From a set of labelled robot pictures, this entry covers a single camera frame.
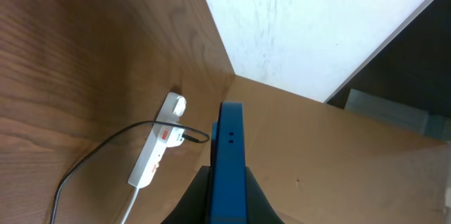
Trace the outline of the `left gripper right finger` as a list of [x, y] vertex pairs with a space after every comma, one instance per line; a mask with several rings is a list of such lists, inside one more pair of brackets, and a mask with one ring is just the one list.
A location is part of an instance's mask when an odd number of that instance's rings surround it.
[[248, 224], [283, 224], [249, 167], [245, 168]]

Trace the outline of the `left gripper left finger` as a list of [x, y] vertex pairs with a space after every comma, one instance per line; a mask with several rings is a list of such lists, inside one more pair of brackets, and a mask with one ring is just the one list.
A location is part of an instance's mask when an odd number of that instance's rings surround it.
[[210, 167], [202, 166], [175, 208], [161, 224], [205, 224], [210, 194]]

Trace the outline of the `blue Galaxy smartphone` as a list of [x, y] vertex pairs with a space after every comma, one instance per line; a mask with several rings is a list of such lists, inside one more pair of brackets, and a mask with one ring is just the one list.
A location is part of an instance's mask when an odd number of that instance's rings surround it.
[[215, 141], [210, 223], [246, 223], [247, 195], [242, 104], [221, 104]]

